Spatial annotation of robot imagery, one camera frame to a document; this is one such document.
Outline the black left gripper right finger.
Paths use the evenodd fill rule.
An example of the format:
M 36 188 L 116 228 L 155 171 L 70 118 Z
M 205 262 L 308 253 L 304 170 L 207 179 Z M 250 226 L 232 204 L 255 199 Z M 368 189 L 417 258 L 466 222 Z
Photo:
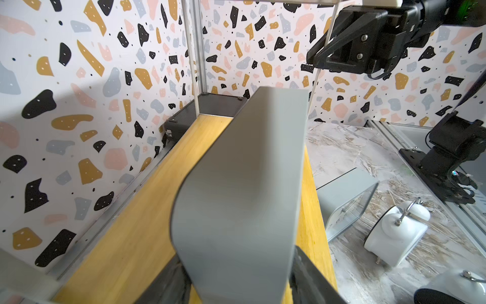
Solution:
M 294 247 L 289 285 L 293 303 L 346 303 L 298 246 Z

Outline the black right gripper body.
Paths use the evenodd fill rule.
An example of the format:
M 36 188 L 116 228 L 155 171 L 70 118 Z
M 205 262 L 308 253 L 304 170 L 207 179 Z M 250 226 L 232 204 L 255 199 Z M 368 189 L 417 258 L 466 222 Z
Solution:
M 341 11 L 346 57 L 344 71 L 390 73 L 421 27 L 421 6 L 348 6 Z

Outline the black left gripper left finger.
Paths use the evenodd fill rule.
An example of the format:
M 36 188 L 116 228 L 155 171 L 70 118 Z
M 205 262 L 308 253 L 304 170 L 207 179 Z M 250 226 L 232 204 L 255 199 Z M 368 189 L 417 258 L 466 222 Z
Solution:
M 167 263 L 135 303 L 189 303 L 192 282 L 178 255 Z

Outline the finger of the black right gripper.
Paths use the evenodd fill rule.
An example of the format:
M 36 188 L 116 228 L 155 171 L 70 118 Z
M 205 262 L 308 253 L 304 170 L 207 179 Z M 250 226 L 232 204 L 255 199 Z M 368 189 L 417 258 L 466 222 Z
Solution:
M 359 19 L 357 15 L 339 15 L 334 28 L 307 52 L 307 64 L 322 70 L 357 70 L 358 64 L 351 59 L 351 50 L 361 29 Z

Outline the wooden shelf white metal frame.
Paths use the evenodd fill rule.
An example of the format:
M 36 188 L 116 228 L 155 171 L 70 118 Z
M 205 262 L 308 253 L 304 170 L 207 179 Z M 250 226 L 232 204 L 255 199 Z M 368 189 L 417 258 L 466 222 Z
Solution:
M 167 159 L 58 291 L 56 303 L 135 303 L 177 255 L 170 237 L 170 219 L 181 184 L 232 119 L 197 116 Z M 311 245 L 316 245 L 319 253 L 329 250 L 305 147 L 295 246 L 308 256 Z M 332 265 L 309 259 L 335 288 Z M 289 278 L 283 301 L 292 301 Z

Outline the grey square clock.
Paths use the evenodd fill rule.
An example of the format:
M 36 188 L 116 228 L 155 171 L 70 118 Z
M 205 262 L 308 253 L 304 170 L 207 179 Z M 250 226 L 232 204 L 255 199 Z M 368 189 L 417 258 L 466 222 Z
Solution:
M 301 204 L 308 92 L 259 88 L 191 169 L 170 237 L 203 303 L 280 303 Z
M 378 185 L 377 178 L 360 168 L 353 168 L 317 188 L 328 242 L 362 217 Z

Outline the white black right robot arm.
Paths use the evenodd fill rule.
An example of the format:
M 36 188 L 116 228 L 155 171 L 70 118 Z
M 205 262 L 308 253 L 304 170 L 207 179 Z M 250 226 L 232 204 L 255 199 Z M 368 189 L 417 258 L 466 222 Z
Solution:
M 484 1 L 365 1 L 348 6 L 335 18 L 335 25 L 309 50 L 311 66 L 332 72 L 366 74 L 373 80 L 392 75 L 409 48 L 422 48 L 441 25 L 485 25 Z M 474 203 L 473 193 L 454 177 L 464 162 L 485 151 L 485 128 L 481 120 L 470 122 L 457 111 L 445 112 L 427 134 L 429 152 L 401 149 L 400 155 L 441 201 Z

